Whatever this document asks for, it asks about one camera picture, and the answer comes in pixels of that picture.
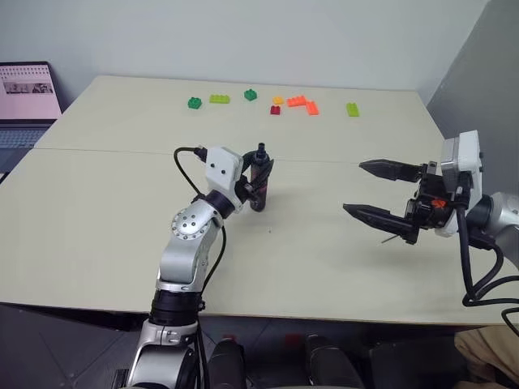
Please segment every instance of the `laptop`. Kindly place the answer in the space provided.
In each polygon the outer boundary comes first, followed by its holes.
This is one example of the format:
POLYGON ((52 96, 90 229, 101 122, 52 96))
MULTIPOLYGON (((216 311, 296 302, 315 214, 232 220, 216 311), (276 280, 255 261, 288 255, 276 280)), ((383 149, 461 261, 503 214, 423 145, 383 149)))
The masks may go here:
POLYGON ((48 62, 0 62, 0 174, 62 115, 48 62))

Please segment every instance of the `black bottle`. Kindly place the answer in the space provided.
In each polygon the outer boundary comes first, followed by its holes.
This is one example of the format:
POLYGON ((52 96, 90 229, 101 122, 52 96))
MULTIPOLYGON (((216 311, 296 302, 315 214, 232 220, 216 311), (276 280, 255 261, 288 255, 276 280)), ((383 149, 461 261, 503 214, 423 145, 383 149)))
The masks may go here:
MULTIPOLYGON (((255 180, 256 177, 263 171, 263 169, 267 168, 268 162, 270 162, 270 157, 265 151, 265 143, 258 144, 258 150, 252 156, 251 161, 251 182, 255 180)), ((261 212, 265 208, 265 204, 267 202, 267 184, 268 179, 265 180, 265 183, 256 190, 257 199, 255 201, 251 201, 251 208, 256 212, 261 212)))

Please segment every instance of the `laptop screen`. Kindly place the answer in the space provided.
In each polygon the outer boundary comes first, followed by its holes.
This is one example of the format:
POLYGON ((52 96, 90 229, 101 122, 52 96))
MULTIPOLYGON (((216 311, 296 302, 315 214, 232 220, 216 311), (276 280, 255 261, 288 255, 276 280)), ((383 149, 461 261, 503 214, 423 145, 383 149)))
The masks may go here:
POLYGON ((0 81, 0 122, 53 122, 61 116, 48 63, 0 63, 0 81))

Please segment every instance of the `lime green lego brick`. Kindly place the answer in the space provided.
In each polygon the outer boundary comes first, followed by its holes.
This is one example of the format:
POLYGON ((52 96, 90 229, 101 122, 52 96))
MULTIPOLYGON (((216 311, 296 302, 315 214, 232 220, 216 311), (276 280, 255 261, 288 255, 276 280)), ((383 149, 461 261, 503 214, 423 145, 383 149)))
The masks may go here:
POLYGON ((346 111, 348 111, 348 116, 351 116, 354 118, 360 116, 360 114, 358 113, 357 104, 355 104, 355 103, 346 104, 346 111))
POLYGON ((256 93, 256 91, 252 90, 252 89, 248 89, 246 90, 243 95, 245 96, 245 98, 249 101, 253 101, 255 99, 258 98, 258 94, 256 93))
POLYGON ((227 95, 211 95, 209 97, 209 102, 215 104, 229 104, 230 97, 227 95))
POLYGON ((191 109, 198 109, 198 108, 200 108, 201 105, 202 105, 202 99, 200 99, 199 97, 192 97, 187 102, 187 106, 191 109))

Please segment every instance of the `gray wall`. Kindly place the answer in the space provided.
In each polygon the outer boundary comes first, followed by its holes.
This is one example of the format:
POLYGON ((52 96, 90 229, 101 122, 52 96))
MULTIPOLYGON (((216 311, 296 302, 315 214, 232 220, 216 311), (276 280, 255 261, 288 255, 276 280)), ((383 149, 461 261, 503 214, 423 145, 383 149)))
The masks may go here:
POLYGON ((99 74, 413 89, 428 102, 487 0, 0 0, 0 61, 99 74))
POLYGON ((479 131, 485 193, 519 193, 517 0, 487 4, 428 109, 445 137, 479 131))

